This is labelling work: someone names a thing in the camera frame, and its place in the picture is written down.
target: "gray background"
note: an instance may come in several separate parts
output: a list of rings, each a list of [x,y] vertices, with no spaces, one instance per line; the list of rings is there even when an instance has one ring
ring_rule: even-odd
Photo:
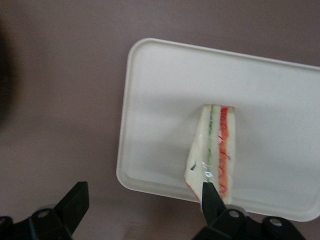
[[[319,1],[2,0],[19,82],[0,132],[0,214],[23,220],[88,181],[74,239],[191,239],[199,204],[116,178],[131,46],[152,37],[320,67],[319,13]],[[320,239],[320,218],[294,224]]]

